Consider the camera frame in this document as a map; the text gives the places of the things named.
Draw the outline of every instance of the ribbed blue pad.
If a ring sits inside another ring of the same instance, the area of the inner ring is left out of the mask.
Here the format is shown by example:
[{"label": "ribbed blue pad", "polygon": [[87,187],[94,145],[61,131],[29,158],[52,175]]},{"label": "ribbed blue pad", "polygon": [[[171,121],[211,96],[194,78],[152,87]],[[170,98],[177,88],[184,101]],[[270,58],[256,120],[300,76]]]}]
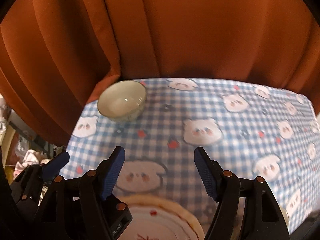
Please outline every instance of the ribbed blue pad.
[{"label": "ribbed blue pad", "polygon": [[198,149],[195,150],[194,159],[195,165],[198,169],[198,172],[200,174],[201,180],[203,182],[205,190],[207,191],[208,196],[212,197],[213,200],[216,201],[218,197],[218,193],[216,191],[217,182],[214,179],[212,173],[210,172],[205,160],[203,159]]},{"label": "ribbed blue pad", "polygon": [[108,174],[104,177],[102,182],[102,191],[100,197],[102,200],[106,200],[112,193],[112,190],[117,182],[119,177],[119,173],[123,166],[125,159],[124,149],[121,147],[119,150],[117,157],[115,158],[114,162],[111,164]]},{"label": "ribbed blue pad", "polygon": [[54,157],[51,161],[49,161],[46,165],[44,165],[42,169],[43,181],[53,179],[53,177],[59,173],[63,166],[69,162],[69,160],[69,153],[62,152]]}]

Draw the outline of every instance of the table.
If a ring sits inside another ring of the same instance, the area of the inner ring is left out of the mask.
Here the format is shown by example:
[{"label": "table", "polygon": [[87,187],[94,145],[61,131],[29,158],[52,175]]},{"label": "table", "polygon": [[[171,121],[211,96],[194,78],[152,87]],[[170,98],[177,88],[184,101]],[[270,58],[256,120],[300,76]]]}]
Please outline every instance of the table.
[{"label": "table", "polygon": [[[124,147],[114,194],[150,193],[173,200],[208,225],[216,205],[194,165],[203,146],[238,177],[263,176],[289,215],[292,233],[320,195],[319,125],[311,102],[291,91],[215,79],[143,79],[147,102],[134,122],[103,117],[85,106],[60,174],[79,177]],[[78,133],[79,127],[86,127]]]}]

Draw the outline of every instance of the brown curtain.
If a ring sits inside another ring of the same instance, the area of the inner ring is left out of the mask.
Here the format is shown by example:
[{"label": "brown curtain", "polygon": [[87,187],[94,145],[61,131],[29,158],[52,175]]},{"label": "brown curtain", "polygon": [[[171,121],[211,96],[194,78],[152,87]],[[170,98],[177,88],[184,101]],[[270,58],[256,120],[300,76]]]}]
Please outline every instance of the brown curtain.
[{"label": "brown curtain", "polygon": [[320,28],[302,0],[17,0],[0,35],[1,93],[55,143],[120,71],[285,88],[320,111]]}]

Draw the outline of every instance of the bolt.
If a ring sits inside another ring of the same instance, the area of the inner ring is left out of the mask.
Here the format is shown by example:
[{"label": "bolt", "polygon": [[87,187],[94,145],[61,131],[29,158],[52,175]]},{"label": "bolt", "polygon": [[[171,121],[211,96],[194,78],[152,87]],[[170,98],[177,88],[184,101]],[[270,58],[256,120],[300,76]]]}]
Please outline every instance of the bolt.
[{"label": "bolt", "polygon": [[88,175],[89,177],[93,177],[93,176],[95,176],[96,174],[97,174],[97,172],[96,172],[95,170],[88,171],[88,173],[87,173],[87,175]]},{"label": "bolt", "polygon": [[61,176],[57,176],[54,178],[54,182],[60,182],[62,181],[62,177]]},{"label": "bolt", "polygon": [[265,180],[264,180],[263,177],[258,176],[257,177],[257,181],[260,182],[260,183],[264,183]]},{"label": "bolt", "polygon": [[119,211],[125,210],[126,207],[127,207],[127,206],[126,206],[124,203],[118,203],[118,204],[116,205],[116,208],[117,208],[117,210],[119,210]]},{"label": "bolt", "polygon": [[223,171],[223,175],[226,177],[231,177],[232,176],[232,172],[231,171]]}]

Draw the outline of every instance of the red strawberry print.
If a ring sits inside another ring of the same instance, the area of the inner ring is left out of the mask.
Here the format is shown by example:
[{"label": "red strawberry print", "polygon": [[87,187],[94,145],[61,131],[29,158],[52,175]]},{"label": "red strawberry print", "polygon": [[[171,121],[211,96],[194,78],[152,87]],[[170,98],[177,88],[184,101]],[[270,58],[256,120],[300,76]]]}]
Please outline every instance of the red strawberry print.
[{"label": "red strawberry print", "polygon": [[147,136],[147,134],[145,133],[144,130],[139,130],[138,131],[138,136],[139,136],[139,138],[145,138]]},{"label": "red strawberry print", "polygon": [[167,145],[169,149],[176,149],[179,147],[179,142],[177,140],[169,140]]},{"label": "red strawberry print", "polygon": [[76,168],[76,173],[77,173],[77,174],[82,174],[82,173],[83,173],[83,167],[79,165],[79,166]]},{"label": "red strawberry print", "polygon": [[260,136],[261,139],[264,137],[263,131],[259,131],[259,136]]},{"label": "red strawberry print", "polygon": [[156,216],[156,215],[157,215],[157,211],[155,211],[155,210],[150,210],[150,215],[151,215],[151,216]]}]

